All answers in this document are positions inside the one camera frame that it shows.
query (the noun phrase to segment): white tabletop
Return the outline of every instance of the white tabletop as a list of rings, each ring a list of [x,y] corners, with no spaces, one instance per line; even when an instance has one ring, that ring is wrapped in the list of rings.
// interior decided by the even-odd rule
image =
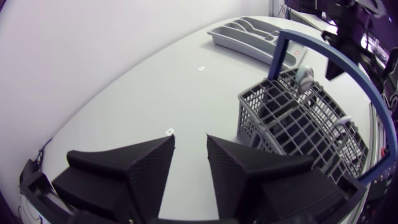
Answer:
[[[254,18],[321,39],[320,31],[294,21]],[[43,171],[49,180],[68,167],[68,151],[114,149],[164,137],[173,128],[176,149],[159,217],[218,219],[206,134],[237,142],[238,94],[269,71],[268,65],[215,45],[207,35],[208,30],[233,20],[208,26],[166,47],[93,98],[46,148]],[[311,49],[302,63],[313,67],[315,79],[354,117],[368,142],[369,99],[360,87],[347,74],[333,82],[326,80],[327,59]]]

